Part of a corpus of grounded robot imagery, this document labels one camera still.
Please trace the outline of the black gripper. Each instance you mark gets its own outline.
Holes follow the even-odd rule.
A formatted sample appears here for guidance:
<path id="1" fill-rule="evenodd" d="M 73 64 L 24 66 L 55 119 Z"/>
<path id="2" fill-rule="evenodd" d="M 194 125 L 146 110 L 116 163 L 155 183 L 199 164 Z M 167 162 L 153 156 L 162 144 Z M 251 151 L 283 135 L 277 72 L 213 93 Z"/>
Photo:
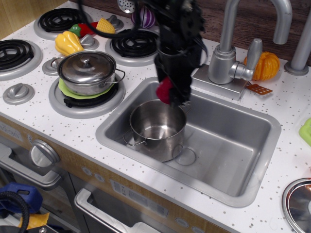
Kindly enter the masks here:
<path id="1" fill-rule="evenodd" d="M 191 74 L 200 67 L 201 54 L 199 45 L 191 45 L 184 50 L 157 49 L 154 64 L 158 82 L 169 78 L 173 84 L 169 89 L 170 106 L 177 107 L 190 100 Z"/>

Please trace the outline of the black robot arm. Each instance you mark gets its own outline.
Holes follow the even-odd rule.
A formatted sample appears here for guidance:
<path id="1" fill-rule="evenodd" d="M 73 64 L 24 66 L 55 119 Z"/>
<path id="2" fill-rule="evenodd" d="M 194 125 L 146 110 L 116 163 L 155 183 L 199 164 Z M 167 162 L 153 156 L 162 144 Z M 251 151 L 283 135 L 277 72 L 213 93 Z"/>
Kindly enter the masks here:
<path id="1" fill-rule="evenodd" d="M 194 0 L 144 0 L 159 25 L 155 67 L 158 98 L 172 107 L 190 100 L 191 74 L 206 52 L 202 11 Z"/>

